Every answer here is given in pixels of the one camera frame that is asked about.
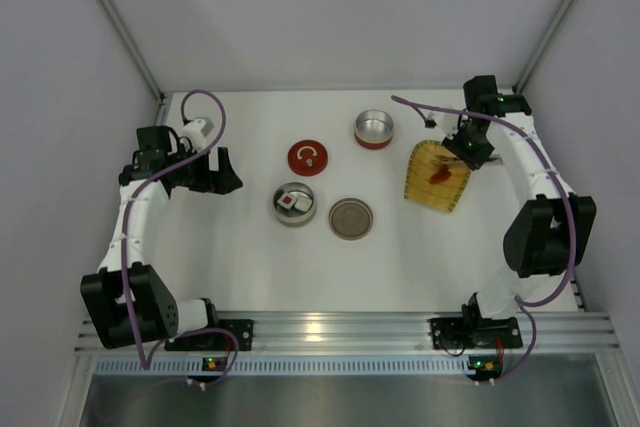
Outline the metal tongs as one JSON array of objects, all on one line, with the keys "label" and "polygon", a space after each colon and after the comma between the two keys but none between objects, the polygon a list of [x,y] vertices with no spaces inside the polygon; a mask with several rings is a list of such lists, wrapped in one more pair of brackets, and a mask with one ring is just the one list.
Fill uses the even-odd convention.
[{"label": "metal tongs", "polygon": [[461,159],[459,157],[456,157],[457,160],[451,165],[464,165],[466,167],[468,167],[470,170],[475,171],[475,170],[479,170],[482,166],[486,165],[486,164],[501,164],[502,163],[502,159],[499,155],[491,155],[488,159],[482,161],[482,162],[476,162],[473,163],[471,161],[467,161],[464,159]]}]

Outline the sushi roll red centre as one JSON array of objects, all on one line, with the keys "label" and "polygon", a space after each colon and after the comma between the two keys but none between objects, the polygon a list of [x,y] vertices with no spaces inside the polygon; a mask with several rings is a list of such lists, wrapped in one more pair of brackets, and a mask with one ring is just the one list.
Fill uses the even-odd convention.
[{"label": "sushi roll red centre", "polygon": [[283,193],[277,200],[277,205],[282,209],[289,211],[291,210],[297,202],[297,196],[292,195],[291,193],[285,192]]}]

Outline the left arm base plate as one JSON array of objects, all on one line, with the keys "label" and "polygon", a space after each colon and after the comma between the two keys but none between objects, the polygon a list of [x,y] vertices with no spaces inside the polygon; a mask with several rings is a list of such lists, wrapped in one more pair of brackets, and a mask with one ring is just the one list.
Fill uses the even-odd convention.
[{"label": "left arm base plate", "polygon": [[187,332],[164,343],[166,351],[173,352],[230,352],[235,350],[232,334],[238,343],[240,352],[251,351],[254,333],[254,320],[248,318],[222,319],[218,330],[226,333],[214,333],[210,328]]}]

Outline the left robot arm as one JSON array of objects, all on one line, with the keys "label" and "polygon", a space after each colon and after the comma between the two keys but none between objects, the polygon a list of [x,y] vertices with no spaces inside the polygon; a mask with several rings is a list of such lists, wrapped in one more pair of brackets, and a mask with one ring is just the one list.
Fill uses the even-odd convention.
[{"label": "left robot arm", "polygon": [[177,300],[152,263],[163,212],[176,188],[225,195],[242,187],[228,150],[217,150],[209,166],[214,124],[199,117],[181,130],[169,126],[137,130],[138,148],[119,174],[120,206],[113,237],[94,274],[80,292],[96,333],[107,349],[162,341],[220,324],[207,298]]}]

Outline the sushi roll white centre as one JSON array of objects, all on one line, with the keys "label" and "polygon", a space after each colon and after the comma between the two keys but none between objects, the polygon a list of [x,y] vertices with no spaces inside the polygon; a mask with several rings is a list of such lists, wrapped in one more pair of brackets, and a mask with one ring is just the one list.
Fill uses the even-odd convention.
[{"label": "sushi roll white centre", "polygon": [[309,212],[313,207],[313,201],[306,197],[298,197],[296,203],[294,204],[294,208],[302,213]]}]

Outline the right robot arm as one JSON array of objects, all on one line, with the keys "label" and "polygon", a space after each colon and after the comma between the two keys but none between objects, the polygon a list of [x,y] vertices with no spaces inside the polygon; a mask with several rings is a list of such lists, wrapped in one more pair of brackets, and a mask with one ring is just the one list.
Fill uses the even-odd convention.
[{"label": "right robot arm", "polygon": [[523,95],[501,93],[492,75],[473,77],[463,91],[466,109],[444,147],[472,170],[499,156],[520,205],[503,237],[503,266],[463,307],[479,330],[560,296],[582,260],[597,208],[562,179]]}]

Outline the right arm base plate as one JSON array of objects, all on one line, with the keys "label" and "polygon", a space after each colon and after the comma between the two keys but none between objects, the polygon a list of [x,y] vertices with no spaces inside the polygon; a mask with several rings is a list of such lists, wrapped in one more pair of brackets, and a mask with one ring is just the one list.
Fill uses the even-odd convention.
[{"label": "right arm base plate", "polygon": [[429,323],[436,350],[496,349],[498,340],[505,349],[523,346],[515,317],[474,321],[462,317],[441,317],[430,319]]}]

